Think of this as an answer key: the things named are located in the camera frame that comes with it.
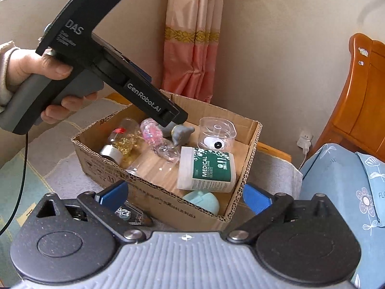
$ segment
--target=metal screw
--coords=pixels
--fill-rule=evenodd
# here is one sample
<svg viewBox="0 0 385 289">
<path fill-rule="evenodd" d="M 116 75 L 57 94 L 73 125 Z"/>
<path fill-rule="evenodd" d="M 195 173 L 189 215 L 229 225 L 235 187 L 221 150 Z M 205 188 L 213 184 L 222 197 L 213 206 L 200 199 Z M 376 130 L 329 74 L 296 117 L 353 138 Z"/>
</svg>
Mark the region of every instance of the metal screw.
<svg viewBox="0 0 385 289">
<path fill-rule="evenodd" d="M 245 240 L 249 236 L 249 233 L 244 230 L 234 230 L 229 233 L 229 237 L 233 240 Z"/>
<path fill-rule="evenodd" d="M 139 229 L 130 229 L 124 232 L 123 236 L 128 240 L 139 240 L 143 233 Z"/>
</svg>

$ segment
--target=curtain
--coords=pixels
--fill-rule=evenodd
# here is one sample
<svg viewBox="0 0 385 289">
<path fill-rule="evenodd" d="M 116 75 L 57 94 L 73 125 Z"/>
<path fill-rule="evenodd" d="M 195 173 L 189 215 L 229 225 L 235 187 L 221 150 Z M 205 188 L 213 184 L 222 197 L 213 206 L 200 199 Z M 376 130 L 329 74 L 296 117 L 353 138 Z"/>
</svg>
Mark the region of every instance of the curtain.
<svg viewBox="0 0 385 289">
<path fill-rule="evenodd" d="M 162 89 L 210 102 L 223 0 L 168 0 Z"/>
</svg>

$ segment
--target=sticker on headboard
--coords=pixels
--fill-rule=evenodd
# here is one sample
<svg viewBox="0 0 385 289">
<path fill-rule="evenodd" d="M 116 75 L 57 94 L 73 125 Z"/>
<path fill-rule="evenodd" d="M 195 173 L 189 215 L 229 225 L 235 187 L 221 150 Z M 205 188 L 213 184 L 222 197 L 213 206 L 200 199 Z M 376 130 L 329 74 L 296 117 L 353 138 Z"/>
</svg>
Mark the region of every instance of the sticker on headboard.
<svg viewBox="0 0 385 289">
<path fill-rule="evenodd" d="M 366 50 L 363 49 L 363 48 L 359 48 L 359 52 L 360 52 L 362 55 L 366 56 L 366 57 L 368 57 L 368 55 L 369 55 L 368 51 L 366 51 Z"/>
</svg>

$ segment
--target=mint green plastic object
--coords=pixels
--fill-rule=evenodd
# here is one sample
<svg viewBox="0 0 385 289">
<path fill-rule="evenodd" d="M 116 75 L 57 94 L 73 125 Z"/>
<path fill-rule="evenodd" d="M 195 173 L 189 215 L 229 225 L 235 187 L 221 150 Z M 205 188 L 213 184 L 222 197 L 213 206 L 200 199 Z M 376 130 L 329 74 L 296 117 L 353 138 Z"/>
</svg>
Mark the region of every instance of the mint green plastic object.
<svg viewBox="0 0 385 289">
<path fill-rule="evenodd" d="M 218 199 L 208 190 L 195 190 L 186 194 L 183 198 L 214 215 L 217 215 L 219 212 Z"/>
</svg>

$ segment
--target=human hand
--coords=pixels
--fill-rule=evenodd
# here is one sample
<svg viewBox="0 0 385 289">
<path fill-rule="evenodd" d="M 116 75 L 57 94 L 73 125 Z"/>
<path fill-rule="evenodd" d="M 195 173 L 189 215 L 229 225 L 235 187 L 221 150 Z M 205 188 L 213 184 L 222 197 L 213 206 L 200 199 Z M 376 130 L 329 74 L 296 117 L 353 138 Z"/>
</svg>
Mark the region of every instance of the human hand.
<svg viewBox="0 0 385 289">
<path fill-rule="evenodd" d="M 10 91 L 16 91 L 19 85 L 31 74 L 44 75 L 53 80 L 67 78 L 72 67 L 54 57 L 44 54 L 40 56 L 34 50 L 15 50 L 10 57 L 6 73 L 6 85 Z M 84 98 L 68 96 L 61 105 L 50 105 L 42 113 L 41 118 L 49 124 L 65 119 L 70 112 L 77 112 L 83 105 L 84 99 L 95 101 L 97 92 Z"/>
</svg>

